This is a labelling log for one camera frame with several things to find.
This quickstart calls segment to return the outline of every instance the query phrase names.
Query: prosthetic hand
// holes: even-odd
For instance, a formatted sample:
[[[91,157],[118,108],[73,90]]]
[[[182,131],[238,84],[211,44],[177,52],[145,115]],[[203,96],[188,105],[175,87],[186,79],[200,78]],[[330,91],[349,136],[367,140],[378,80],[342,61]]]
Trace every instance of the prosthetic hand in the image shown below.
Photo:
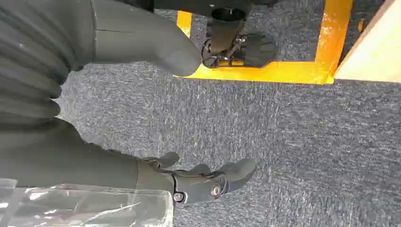
[[[171,21],[113,0],[0,0],[0,178],[21,187],[81,184],[166,190],[176,205],[243,186],[255,163],[211,172],[168,171],[176,153],[139,159],[82,140],[55,116],[71,70],[88,63],[149,61],[187,76],[201,57]]]

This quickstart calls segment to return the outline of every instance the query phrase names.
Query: transparent plastic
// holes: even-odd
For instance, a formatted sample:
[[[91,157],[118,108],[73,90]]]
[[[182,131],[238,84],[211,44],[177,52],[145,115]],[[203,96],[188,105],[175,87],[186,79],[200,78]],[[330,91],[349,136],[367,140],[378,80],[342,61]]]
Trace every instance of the transparent plastic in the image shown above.
[[[172,227],[169,192],[64,184],[12,187],[0,179],[0,227]]]

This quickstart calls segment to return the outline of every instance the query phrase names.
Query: wooden board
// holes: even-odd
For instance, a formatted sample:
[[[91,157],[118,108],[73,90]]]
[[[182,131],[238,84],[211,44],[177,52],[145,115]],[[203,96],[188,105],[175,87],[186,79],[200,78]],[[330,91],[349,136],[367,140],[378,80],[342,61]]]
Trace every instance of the wooden board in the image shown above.
[[[401,0],[386,0],[335,78],[401,82]]]

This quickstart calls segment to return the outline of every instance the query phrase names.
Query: black sleeve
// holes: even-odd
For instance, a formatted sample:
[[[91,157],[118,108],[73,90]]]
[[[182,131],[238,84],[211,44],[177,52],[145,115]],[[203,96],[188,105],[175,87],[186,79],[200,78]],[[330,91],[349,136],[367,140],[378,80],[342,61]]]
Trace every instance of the black sleeve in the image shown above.
[[[52,99],[60,96],[60,85],[93,55],[93,15],[80,11],[90,1],[31,2],[46,7],[0,1],[0,178],[28,187],[134,188],[135,158],[85,143],[56,118],[60,107]]]

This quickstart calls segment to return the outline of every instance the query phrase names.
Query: yellow tape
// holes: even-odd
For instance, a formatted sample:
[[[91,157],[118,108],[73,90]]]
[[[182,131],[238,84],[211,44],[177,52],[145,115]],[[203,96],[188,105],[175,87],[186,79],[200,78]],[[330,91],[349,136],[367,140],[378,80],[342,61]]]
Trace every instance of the yellow tape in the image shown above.
[[[189,79],[220,79],[283,83],[332,84],[347,33],[352,0],[326,0],[315,62],[275,61],[263,69],[218,68],[203,65]],[[188,37],[192,15],[178,12],[177,25]]]

